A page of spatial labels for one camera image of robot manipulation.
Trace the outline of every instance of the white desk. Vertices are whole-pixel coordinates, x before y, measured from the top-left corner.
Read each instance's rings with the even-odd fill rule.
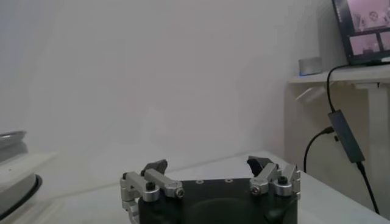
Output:
[[[286,162],[268,152],[254,152],[167,173],[167,176],[177,180],[251,177],[249,166],[246,164],[248,155],[268,157],[282,167],[286,165]],[[305,173],[302,173],[301,192],[299,223],[390,224],[390,221]],[[48,223],[129,223],[127,213],[121,207],[119,185],[66,197],[62,200],[63,208]]]

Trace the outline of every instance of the black cable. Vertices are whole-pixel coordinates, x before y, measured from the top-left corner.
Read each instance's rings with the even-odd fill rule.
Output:
[[[336,69],[345,68],[345,67],[348,67],[348,66],[350,66],[350,65],[341,65],[341,66],[334,67],[328,73],[328,77],[327,77],[327,95],[328,95],[328,102],[329,102],[330,110],[331,110],[332,113],[334,113],[336,110],[335,110],[335,107],[333,106],[332,100],[330,98],[330,84],[329,84],[330,83],[330,76],[331,76],[332,72],[335,71]]]
[[[366,64],[366,66],[371,66],[371,65],[387,65],[388,63],[368,63]],[[339,69],[339,68],[345,68],[345,67],[349,67],[350,65],[341,65],[341,66],[337,66],[337,67],[334,67],[332,70],[330,70],[330,72],[328,73],[328,77],[327,77],[327,96],[328,96],[328,102],[329,102],[329,106],[330,106],[330,109],[331,109],[331,112],[334,113],[336,112],[335,110],[335,107],[333,106],[332,104],[332,99],[330,98],[330,76],[332,74],[332,72],[336,69]],[[375,200],[375,197],[374,197],[374,193],[372,193],[372,189],[371,189],[371,186],[370,186],[370,182],[368,181],[368,178],[367,178],[367,175],[366,175],[366,171],[364,169],[364,166],[361,162],[357,162],[356,165],[358,166],[358,169],[361,173],[361,175],[363,176],[363,179],[364,179],[364,182],[367,186],[367,189],[368,189],[368,193],[370,195],[370,198],[371,198],[371,201],[372,201],[372,204],[374,206],[374,209],[375,209],[375,212],[380,215],[379,213],[379,209],[378,209],[378,205],[377,205],[377,202]]]
[[[358,169],[360,170],[360,173],[363,176],[364,182],[366,183],[367,190],[368,190],[368,193],[370,194],[370,198],[371,198],[372,204],[374,206],[375,212],[378,215],[380,215],[379,214],[378,205],[377,205],[377,201],[375,201],[374,193],[372,193],[370,182],[368,181],[368,178],[367,178],[367,175],[366,175],[366,170],[365,170],[365,168],[363,166],[363,163],[357,162],[356,165],[358,166]]]
[[[321,135],[325,135],[325,134],[330,134],[330,133],[333,133],[334,132],[334,129],[333,127],[327,127],[325,129],[323,129],[320,133],[316,134],[309,142],[309,144],[307,145],[306,147],[306,150],[305,150],[305,156],[303,157],[303,171],[306,173],[306,163],[307,163],[307,154],[309,154],[309,149],[312,145],[312,143],[318,138],[320,137]]]

